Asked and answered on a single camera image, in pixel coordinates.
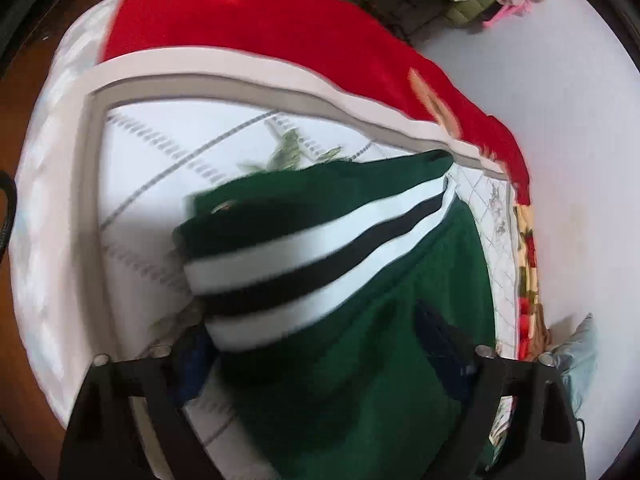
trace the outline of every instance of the black stripe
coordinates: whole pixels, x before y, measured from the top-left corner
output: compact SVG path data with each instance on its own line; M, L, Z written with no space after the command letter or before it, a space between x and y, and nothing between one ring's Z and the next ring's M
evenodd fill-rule
M444 192L402 216L374 225L335 253L305 267L265 282L219 294L201 296L207 316L244 316L302 298L334 282L361 263L380 245L407 234L416 224L442 207Z

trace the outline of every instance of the green garment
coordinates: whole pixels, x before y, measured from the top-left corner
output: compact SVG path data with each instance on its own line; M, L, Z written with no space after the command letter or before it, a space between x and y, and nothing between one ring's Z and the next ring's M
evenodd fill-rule
M178 239L191 258L246 247L440 177L450 164L450 155L429 152L255 174L197 197L199 215ZM219 218L209 214L225 201L236 205ZM295 204L300 210L291 214ZM221 374L236 412L285 480L421 478L460 403L447 397L417 340L418 300L473 343L494 346L484 254L474 218L458 199L410 252L328 316L266 347L223 353Z

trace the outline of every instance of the mattress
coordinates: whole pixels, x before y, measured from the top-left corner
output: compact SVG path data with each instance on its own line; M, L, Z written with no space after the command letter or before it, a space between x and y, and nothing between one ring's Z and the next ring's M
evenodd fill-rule
M334 158L367 162L405 156L431 146L433 139L455 144L453 150L462 154L447 176L455 181L457 195L476 220L494 297L498 352L516 358L514 191L495 164L482 160L477 149L445 139L446 133L436 124L419 124L420 133L412 133L410 142L400 147L391 137L381 140L371 135L368 126L358 121L347 124L238 99L156 96L119 103L98 118L101 142L95 161L99 170L93 169L97 178L88 203L95 210L98 250L94 256L99 260L99 281L110 311L105 314L82 305L71 292L75 285L67 285L79 280L76 258L80 255L71 242L82 239L84 228L62 217L57 219L60 230L51 226L56 222L52 218L57 215L56 201L61 208L76 207L72 194L65 193L73 187L68 181L75 170L70 170L69 161L82 153L82 139L69 139L73 128L61 118L71 113L75 97L93 95L89 90L96 80L104 82L127 70L142 78L140 67L169 65L177 51L167 49L174 51L174 58L160 51L135 53L94 69L119 1L105 0L89 10L60 43L34 109L17 175L20 207L11 244L16 317L34 375L63 424L94 354L107 351L119 359L144 355L150 346L171 342L183 327L198 319L198 307L192 302L171 241L173 229L190 215L188 196L253 171L284 169L283 164L288 164L287 169L300 169ZM196 63L199 56L214 55L218 61L229 60L215 66L230 67L236 62L234 56L245 56L203 51L215 49L181 50L180 58L188 54L189 62ZM256 62L256 66L265 63L254 58L241 61ZM108 70L101 69L104 65L109 65ZM331 94L335 89L327 90L322 86L328 87L325 82L315 81L300 68L286 70L293 70L292 80L299 81L300 88L310 82L309 93L335 97L338 108L348 108L352 116L358 116L357 110L369 110L380 116L380 124L389 120L403 128L418 127L413 124L417 121L379 104L339 92L336 97ZM78 116L77 120L82 124L91 118ZM58 233L60 243L52 240ZM96 326L103 320L115 334L115 340L108 343L96 335L101 330ZM506 400L503 418L508 418L509 406ZM227 479L275 475L249 444L215 371L186 411ZM162 478L160 462L155 467Z

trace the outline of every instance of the bed sheet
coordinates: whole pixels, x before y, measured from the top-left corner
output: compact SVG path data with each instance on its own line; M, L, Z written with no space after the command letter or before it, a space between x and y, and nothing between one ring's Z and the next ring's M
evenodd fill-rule
M96 63L119 1L98 4L63 38L32 116L21 166L43 163L47 147L62 134L59 125L48 121L47 109ZM220 117L226 117L229 124L244 124L267 111L239 104L182 100L126 105L108 116L101 161L100 216L105 270L125 358L134 358L149 345L173 338L198 316L170 240L172 229L188 217L188 194L257 169L277 169L276 154L285 148L298 160L299 168L331 158L365 162L407 154L370 142L341 124L274 112L243 128L241 135L229 139L220 149L204 153L177 172L173 180L113 216L150 174L162 171L181 152L191 151L198 142L214 136L212 124L216 128L228 126L220 122ZM284 146L284 134L292 130L297 132L296 142ZM513 189L479 170L458 165L452 166L449 176L457 184L460 199L469 204L482 241L494 295L498 350L504 357L515 358L517 228ZM66 424L79 384L65 382L65 342L47 325L46 269L37 245L32 243L39 223L44 221L38 215L38 204L46 196L46 183L20 182L18 170L18 186L21 207L12 240L18 324L34 374L52 409ZM91 357L76 356L87 363ZM508 413L508 403L504 407ZM203 394L189 403L187 413L227 479L267 479L275 475L248 443L215 373Z

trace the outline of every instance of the silver bolt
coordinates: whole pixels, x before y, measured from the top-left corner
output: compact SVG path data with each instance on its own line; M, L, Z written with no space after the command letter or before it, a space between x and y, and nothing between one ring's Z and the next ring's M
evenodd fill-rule
M104 366L111 358L107 354L98 354L94 357L94 366Z
M476 346L476 354L480 357L486 357L488 359L493 359L495 357L494 349L487 345Z
M158 345L152 346L149 349L149 357L153 359L160 359L162 357L167 357L171 353L170 345Z
M549 352L545 352L538 356L538 362L545 366L554 366L554 358Z

